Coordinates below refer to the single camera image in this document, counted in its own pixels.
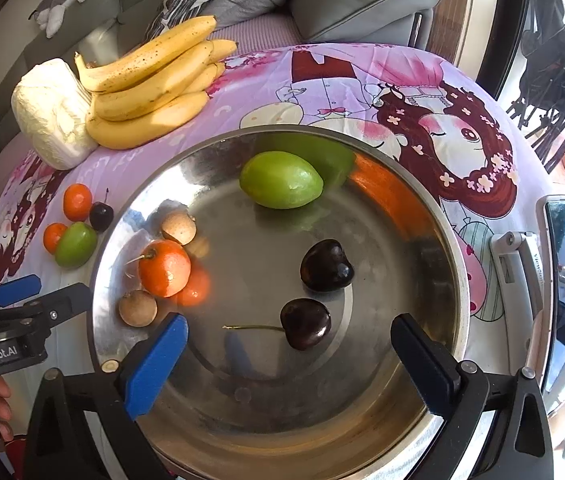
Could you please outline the person's left hand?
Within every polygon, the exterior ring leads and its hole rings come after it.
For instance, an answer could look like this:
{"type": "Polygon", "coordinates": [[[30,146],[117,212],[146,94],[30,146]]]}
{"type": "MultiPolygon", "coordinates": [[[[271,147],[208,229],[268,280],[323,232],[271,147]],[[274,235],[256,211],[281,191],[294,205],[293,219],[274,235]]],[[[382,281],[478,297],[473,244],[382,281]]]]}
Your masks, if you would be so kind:
{"type": "Polygon", "coordinates": [[[5,442],[13,440],[13,431],[10,426],[12,411],[8,400],[11,396],[11,389],[5,379],[0,376],[0,436],[5,442]]]}

